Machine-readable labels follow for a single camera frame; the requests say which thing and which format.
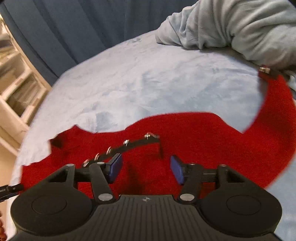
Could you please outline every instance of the red fabric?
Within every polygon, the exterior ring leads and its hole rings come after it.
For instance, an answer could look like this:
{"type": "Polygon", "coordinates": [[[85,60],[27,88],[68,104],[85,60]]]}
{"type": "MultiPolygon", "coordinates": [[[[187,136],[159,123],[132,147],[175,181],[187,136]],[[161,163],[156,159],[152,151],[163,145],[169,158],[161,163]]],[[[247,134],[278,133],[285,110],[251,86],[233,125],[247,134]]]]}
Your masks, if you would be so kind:
{"type": "MultiPolygon", "coordinates": [[[[296,148],[296,111],[289,88],[279,76],[268,82],[265,102],[254,123],[240,133],[212,113],[177,113],[142,119],[123,131],[90,133],[77,126],[50,141],[52,153],[43,161],[23,167],[21,183],[29,188],[67,163],[82,162],[120,146],[126,139],[143,138],[147,132],[160,136],[159,144],[123,154],[123,167],[111,189],[118,194],[174,194],[180,191],[170,170],[170,156],[184,162],[216,168],[224,163],[261,187],[266,187],[288,165],[296,148]]],[[[79,189],[89,196],[90,184],[79,189]]]]}

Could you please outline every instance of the black circular pad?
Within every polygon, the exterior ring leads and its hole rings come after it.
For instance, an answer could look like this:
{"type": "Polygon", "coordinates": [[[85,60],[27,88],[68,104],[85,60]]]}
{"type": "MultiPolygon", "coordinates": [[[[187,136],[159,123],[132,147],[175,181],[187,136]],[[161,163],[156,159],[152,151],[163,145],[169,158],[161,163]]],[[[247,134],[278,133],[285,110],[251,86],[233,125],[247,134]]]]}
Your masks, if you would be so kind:
{"type": "Polygon", "coordinates": [[[91,200],[64,183],[35,186],[13,202],[11,217],[19,230],[38,236],[54,236],[85,223],[91,200]]]}
{"type": "Polygon", "coordinates": [[[60,196],[44,195],[38,197],[32,203],[32,208],[40,214],[56,214],[61,212],[67,206],[67,201],[60,196]]]}
{"type": "Polygon", "coordinates": [[[201,200],[200,210],[215,229],[237,237],[273,232],[281,219],[279,201],[249,183],[227,183],[201,200]]]}
{"type": "Polygon", "coordinates": [[[256,198],[248,195],[230,197],[226,205],[230,211],[239,215],[253,215],[261,209],[261,203],[256,198]]]}

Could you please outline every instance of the blue curtain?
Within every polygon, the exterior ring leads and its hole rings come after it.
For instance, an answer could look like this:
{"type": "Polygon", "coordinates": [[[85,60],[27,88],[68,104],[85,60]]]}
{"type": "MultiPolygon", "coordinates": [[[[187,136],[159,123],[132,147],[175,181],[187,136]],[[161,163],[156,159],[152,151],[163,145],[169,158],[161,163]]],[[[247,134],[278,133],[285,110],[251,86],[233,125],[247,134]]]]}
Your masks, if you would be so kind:
{"type": "Polygon", "coordinates": [[[157,29],[196,0],[5,0],[0,13],[12,35],[53,85],[69,68],[157,29]]]}

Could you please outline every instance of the black metal bracket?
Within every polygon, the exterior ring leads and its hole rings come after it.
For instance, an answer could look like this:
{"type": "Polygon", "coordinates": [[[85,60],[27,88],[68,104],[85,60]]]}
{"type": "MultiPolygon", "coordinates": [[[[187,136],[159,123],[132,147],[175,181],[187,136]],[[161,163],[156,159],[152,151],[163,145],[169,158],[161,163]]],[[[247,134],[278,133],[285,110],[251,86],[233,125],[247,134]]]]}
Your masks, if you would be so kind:
{"type": "Polygon", "coordinates": [[[186,164],[173,155],[171,157],[171,170],[180,185],[183,185],[177,200],[183,204],[196,203],[199,200],[202,183],[215,183],[216,188],[228,183],[251,183],[247,178],[224,164],[217,169],[205,169],[200,164],[186,164]]]}
{"type": "Polygon", "coordinates": [[[125,140],[122,146],[119,146],[116,148],[109,147],[106,153],[103,153],[103,154],[98,153],[93,159],[85,160],[82,164],[82,168],[89,167],[91,164],[96,162],[103,162],[104,160],[110,157],[113,157],[116,153],[124,153],[133,148],[152,144],[152,143],[160,143],[160,137],[158,135],[154,135],[151,132],[148,132],[147,134],[145,134],[144,138],[140,140],[136,140],[133,142],[131,142],[130,140],[125,140]]]}
{"type": "Polygon", "coordinates": [[[19,194],[19,191],[24,190],[24,186],[22,184],[17,184],[15,186],[2,186],[0,187],[0,202],[3,202],[13,196],[19,194]]]}
{"type": "Polygon", "coordinates": [[[122,168],[122,156],[116,153],[109,162],[96,162],[87,168],[76,169],[74,164],[67,164],[40,182],[41,185],[64,183],[77,188],[78,182],[90,182],[94,199],[99,204],[116,201],[109,184],[112,184],[122,168]]]}

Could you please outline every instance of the light blue blanket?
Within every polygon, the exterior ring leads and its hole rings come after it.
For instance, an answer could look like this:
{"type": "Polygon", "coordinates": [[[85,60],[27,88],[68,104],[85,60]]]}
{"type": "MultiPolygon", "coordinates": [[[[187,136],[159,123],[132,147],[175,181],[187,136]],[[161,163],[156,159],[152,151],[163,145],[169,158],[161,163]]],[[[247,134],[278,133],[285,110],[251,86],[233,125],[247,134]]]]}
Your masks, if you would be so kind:
{"type": "Polygon", "coordinates": [[[288,0],[199,0],[168,16],[158,43],[198,47],[231,46],[258,65],[296,65],[296,8],[288,0]]]}

